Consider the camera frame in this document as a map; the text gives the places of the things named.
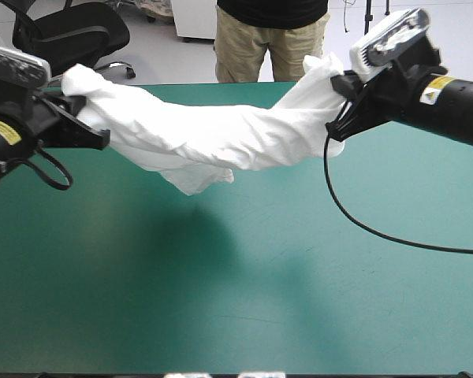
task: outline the white cabinet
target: white cabinet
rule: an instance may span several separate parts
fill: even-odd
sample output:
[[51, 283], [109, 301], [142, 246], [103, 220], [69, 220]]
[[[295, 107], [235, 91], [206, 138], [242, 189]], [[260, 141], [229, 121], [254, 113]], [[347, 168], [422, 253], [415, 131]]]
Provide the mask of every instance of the white cabinet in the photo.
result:
[[215, 39], [217, 0], [171, 0], [177, 35]]

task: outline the white cloth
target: white cloth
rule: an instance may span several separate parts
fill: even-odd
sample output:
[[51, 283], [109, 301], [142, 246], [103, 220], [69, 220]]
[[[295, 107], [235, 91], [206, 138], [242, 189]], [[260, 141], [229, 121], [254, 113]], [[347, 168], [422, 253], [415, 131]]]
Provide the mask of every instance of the white cloth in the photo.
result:
[[[110, 145], [148, 171], [157, 171], [187, 195], [233, 182], [232, 169], [260, 170], [321, 157], [326, 122], [344, 101], [330, 77], [343, 73], [329, 54], [306, 57], [306, 75], [271, 109], [254, 106], [182, 106], [139, 87], [111, 83], [76, 65], [62, 78], [65, 95], [84, 95], [79, 120], [110, 129]], [[330, 143], [328, 156], [343, 143]]]

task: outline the chair wheel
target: chair wheel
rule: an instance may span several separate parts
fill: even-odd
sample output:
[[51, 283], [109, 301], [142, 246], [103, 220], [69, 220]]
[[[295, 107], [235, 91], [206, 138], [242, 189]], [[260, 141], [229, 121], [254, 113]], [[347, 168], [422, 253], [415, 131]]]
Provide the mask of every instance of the chair wheel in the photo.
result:
[[134, 79], [136, 77], [135, 71], [132, 68], [126, 67], [126, 78]]

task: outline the person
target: person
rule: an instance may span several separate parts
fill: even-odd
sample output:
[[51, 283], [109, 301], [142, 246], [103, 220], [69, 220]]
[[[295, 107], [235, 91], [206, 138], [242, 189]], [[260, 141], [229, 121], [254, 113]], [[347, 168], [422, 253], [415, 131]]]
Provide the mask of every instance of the person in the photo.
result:
[[328, 0], [218, 0], [220, 83], [255, 82], [267, 50], [275, 81], [297, 81], [305, 55], [322, 55]]
[[148, 17], [173, 24], [172, 4], [170, 0], [135, 0], [136, 6]]

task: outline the khaki pants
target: khaki pants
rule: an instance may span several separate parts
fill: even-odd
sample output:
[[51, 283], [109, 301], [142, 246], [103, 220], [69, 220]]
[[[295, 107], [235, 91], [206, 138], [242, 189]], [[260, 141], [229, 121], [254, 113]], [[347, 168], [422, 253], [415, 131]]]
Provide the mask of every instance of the khaki pants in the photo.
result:
[[215, 37], [219, 83], [258, 81], [266, 50], [270, 51], [275, 81], [297, 81], [303, 76], [305, 55], [322, 55], [327, 13], [313, 24], [297, 29], [257, 28], [217, 8]]

